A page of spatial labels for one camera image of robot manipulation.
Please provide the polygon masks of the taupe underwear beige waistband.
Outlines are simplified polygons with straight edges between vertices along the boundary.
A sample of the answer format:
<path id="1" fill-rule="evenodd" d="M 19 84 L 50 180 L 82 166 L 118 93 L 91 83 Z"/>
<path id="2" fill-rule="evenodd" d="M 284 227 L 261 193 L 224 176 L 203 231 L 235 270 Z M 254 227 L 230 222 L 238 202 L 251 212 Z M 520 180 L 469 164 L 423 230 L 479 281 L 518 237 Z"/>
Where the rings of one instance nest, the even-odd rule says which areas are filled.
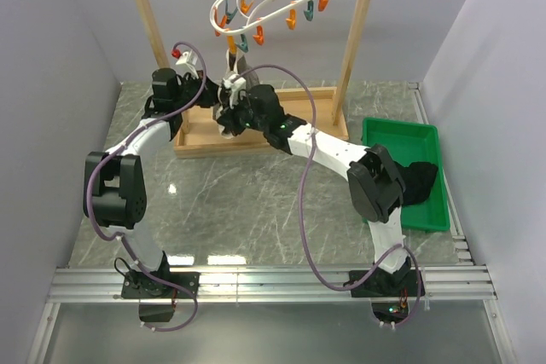
<path id="1" fill-rule="evenodd" d="M 218 125 L 221 137 L 232 139 L 244 131 L 235 119 L 236 108 L 242 108 L 242 101 L 247 91 L 260 85 L 257 73 L 247 64 L 246 57 L 240 51 L 232 54 L 226 51 L 226 70 L 218 86 L 218 103 L 212 109 L 212 118 Z"/>

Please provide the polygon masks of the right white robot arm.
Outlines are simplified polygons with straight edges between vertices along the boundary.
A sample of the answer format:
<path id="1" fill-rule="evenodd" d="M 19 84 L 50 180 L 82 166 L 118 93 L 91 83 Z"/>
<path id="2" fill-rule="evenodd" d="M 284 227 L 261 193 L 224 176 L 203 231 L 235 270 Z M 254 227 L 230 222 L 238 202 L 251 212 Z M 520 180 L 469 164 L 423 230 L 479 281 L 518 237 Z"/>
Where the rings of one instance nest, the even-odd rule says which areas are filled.
<path id="1" fill-rule="evenodd" d="M 405 183 L 387 149 L 345 142 L 285 113 L 274 88 L 244 89 L 224 84 L 218 92 L 215 119 L 221 132 L 238 136 L 256 130 L 273 148 L 320 164 L 347 183 L 356 212 L 368 222 L 375 269 L 360 279 L 375 294 L 397 294 L 410 278 L 410 253 L 404 248 L 402 205 Z"/>

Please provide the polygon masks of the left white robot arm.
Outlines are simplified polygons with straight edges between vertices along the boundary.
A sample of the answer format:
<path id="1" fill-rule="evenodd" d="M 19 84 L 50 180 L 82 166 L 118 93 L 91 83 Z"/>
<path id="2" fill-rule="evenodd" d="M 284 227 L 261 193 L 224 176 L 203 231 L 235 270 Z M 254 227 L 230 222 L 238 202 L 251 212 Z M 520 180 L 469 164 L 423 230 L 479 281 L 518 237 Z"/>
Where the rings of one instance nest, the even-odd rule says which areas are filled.
<path id="1" fill-rule="evenodd" d="M 174 298 L 186 291 L 175 283 L 167 256 L 144 221 L 148 198 L 143 165 L 174 139 L 183 112 L 193 106 L 212 107 L 216 91 L 204 69 L 189 69 L 184 75 L 171 68 L 154 71 L 152 93 L 136 129 L 107 151 L 91 152 L 85 159 L 84 214 L 99 237 L 125 248 L 125 283 L 148 298 Z"/>

